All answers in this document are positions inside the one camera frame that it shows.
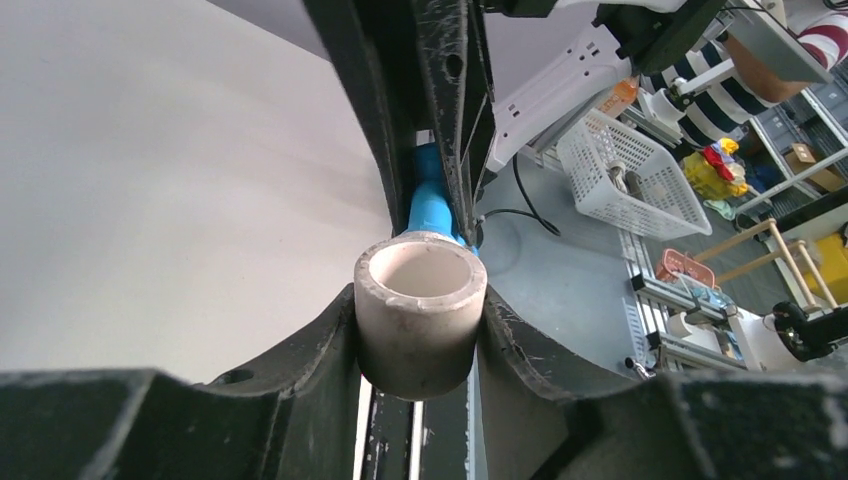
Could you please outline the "blue plastic water faucet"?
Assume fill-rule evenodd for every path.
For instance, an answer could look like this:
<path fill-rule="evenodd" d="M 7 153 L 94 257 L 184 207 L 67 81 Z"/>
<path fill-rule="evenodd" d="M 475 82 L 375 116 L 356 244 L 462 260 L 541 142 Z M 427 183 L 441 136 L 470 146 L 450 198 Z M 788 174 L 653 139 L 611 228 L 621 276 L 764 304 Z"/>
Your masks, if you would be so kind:
<path fill-rule="evenodd" d="M 442 238 L 479 255 L 477 247 L 468 244 L 455 231 L 455 221 L 447 193 L 445 175 L 438 145 L 419 145 L 414 154 L 416 186 L 413 192 L 408 225 L 400 235 L 403 241 L 424 237 Z"/>

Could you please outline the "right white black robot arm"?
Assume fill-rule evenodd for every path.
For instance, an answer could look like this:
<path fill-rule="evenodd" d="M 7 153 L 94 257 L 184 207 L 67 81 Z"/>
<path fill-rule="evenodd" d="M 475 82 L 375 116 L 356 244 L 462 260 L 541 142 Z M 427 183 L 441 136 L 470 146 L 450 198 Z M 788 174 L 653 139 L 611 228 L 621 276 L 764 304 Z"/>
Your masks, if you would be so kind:
<path fill-rule="evenodd" d="M 395 233 L 409 222 L 416 134 L 434 134 L 452 230 L 476 239 L 485 164 L 511 156 L 622 79 L 686 53 L 718 1 L 607 1 L 560 56 L 496 101 L 484 17 L 544 17 L 550 1 L 309 1 L 308 15 L 365 134 Z"/>

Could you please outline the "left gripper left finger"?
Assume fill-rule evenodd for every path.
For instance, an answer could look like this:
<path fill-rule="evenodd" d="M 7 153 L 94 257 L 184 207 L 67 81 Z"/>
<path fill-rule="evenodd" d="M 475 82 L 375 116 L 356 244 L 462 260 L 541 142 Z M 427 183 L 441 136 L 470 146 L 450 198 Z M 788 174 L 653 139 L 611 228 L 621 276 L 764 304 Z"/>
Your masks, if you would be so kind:
<path fill-rule="evenodd" d="M 154 369 L 1 377 L 5 479 L 348 479 L 353 290 L 207 384 Z"/>

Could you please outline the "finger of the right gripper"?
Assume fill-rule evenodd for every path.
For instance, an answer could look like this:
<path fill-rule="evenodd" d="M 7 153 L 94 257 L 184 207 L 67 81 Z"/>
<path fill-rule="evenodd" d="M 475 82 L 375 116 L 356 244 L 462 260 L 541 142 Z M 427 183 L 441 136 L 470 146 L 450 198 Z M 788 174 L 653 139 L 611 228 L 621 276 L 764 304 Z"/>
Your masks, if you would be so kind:
<path fill-rule="evenodd" d="M 392 234 L 407 228 L 422 81 L 409 1 L 306 1 L 375 159 Z"/>
<path fill-rule="evenodd" d="M 413 1 L 426 106 L 456 232 L 477 243 L 477 191 L 495 136 L 493 80 L 478 1 Z"/>

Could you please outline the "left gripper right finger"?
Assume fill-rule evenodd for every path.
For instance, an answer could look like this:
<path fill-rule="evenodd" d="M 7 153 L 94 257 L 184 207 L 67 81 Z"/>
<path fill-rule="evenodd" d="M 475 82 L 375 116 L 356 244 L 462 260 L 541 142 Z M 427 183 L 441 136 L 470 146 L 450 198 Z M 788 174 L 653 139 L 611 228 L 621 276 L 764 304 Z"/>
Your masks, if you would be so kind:
<path fill-rule="evenodd" d="M 632 380 L 525 322 L 494 290 L 478 336 L 492 479 L 843 479 L 847 385 L 693 371 Z"/>

